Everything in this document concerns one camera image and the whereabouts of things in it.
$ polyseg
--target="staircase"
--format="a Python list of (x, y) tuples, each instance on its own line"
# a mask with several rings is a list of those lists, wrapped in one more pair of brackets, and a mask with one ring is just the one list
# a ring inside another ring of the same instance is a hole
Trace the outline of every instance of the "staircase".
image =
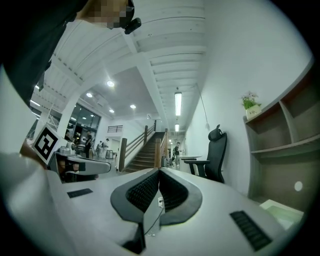
[(127, 173), (134, 173), (143, 169), (154, 168), (156, 139), (162, 140), (164, 135), (164, 132), (156, 132), (126, 166), (124, 171)]

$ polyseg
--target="chair headrest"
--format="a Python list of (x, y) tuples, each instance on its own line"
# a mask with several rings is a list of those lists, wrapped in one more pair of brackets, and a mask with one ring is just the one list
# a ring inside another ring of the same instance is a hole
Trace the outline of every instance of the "chair headrest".
[(219, 129), (219, 127), (220, 127), (220, 124), (218, 124), (218, 126), (209, 133), (208, 135), (209, 141), (215, 142), (222, 137), (222, 131)]

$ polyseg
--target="black office chair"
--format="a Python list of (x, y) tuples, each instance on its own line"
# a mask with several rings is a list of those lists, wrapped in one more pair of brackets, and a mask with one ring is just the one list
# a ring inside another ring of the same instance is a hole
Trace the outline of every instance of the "black office chair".
[(206, 161), (186, 160), (184, 162), (189, 164), (190, 171), (193, 175), (195, 174), (193, 164), (195, 164), (200, 177), (225, 183), (224, 177), (221, 174), (221, 167), (227, 147), (227, 134), (225, 132), (222, 133), (219, 127), (220, 124), (208, 135), (210, 142)]

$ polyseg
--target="small flower pot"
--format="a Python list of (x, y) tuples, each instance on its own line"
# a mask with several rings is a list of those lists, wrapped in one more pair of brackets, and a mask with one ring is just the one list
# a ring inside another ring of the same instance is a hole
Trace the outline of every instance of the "small flower pot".
[(245, 112), (246, 112), (246, 119), (250, 120), (254, 118), (256, 115), (258, 115), (259, 113), (261, 113), (261, 108), (258, 105), (254, 105), (246, 109)]

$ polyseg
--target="wall shelf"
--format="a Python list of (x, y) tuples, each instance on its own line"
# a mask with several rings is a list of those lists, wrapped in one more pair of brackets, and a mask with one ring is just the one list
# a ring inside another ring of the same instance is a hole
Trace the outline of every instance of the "wall shelf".
[[(313, 61), (254, 118), (243, 118), (250, 150), (248, 197), (306, 211), (320, 180), (320, 79)], [(303, 189), (295, 190), (301, 182)]]

